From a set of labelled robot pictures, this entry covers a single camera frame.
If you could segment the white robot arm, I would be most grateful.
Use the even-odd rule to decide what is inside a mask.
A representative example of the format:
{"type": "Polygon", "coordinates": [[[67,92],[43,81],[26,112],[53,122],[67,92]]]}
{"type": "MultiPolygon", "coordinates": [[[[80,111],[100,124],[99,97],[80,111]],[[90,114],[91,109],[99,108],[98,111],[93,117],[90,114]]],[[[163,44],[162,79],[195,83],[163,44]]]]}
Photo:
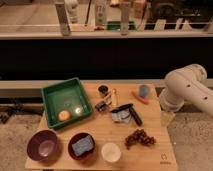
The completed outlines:
{"type": "Polygon", "coordinates": [[[187,65],[170,71],[164,79],[165,88],[159,95],[163,110],[161,125],[167,127],[186,101],[213,118],[213,90],[203,84],[207,79],[205,68],[199,64],[187,65]]]}

